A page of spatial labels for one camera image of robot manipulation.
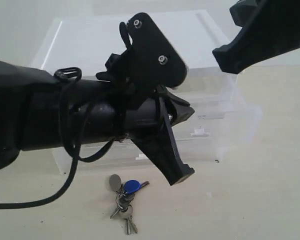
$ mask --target black cable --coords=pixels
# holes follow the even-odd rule
[[[69,86],[67,87],[67,89],[69,90],[81,79],[82,74],[81,74],[81,70],[79,68],[65,68],[65,71],[67,73],[70,73],[70,76],[72,78],[76,76],[76,79],[73,82],[69,83]],[[72,152],[73,156],[72,156],[72,163],[71,163],[69,175],[68,175],[67,179],[65,180],[63,186],[55,194],[53,194],[47,198],[41,199],[41,200],[29,201],[29,202],[0,203],[0,210],[3,210],[3,209],[27,209],[27,208],[43,206],[43,205],[52,203],[53,201],[57,200],[68,190],[72,181],[75,178],[77,167],[78,167],[78,162],[82,159],[82,158],[80,158],[80,149],[81,149],[81,145],[82,145],[82,138],[84,135],[85,126],[86,126],[88,119],[92,113],[92,110],[95,107],[95,105],[97,104],[97,102],[101,101],[108,94],[109,94],[109,92],[104,92],[104,93],[101,93],[99,96],[97,96],[92,102],[89,103],[89,105],[84,113],[83,122],[79,127],[78,135],[74,138],[74,148],[73,148],[73,152]],[[65,107],[67,105],[69,106],[69,104],[67,104],[67,101],[65,101],[63,103],[64,104],[62,104],[60,101],[59,112],[66,114],[66,116],[68,116],[69,108],[67,108],[67,112],[66,112]],[[66,135],[67,138],[65,138],[65,136],[62,134],[61,134],[61,137],[65,140],[65,142],[70,143],[72,141],[70,139],[71,136]],[[114,140],[115,139],[113,138],[111,141],[109,141],[105,146],[103,146],[98,152],[96,152],[92,156],[90,156],[88,158],[83,158],[83,160],[85,160],[83,162],[91,163],[91,162],[94,162],[94,161],[98,160],[99,158],[103,157],[108,152],[108,150],[111,148]]]

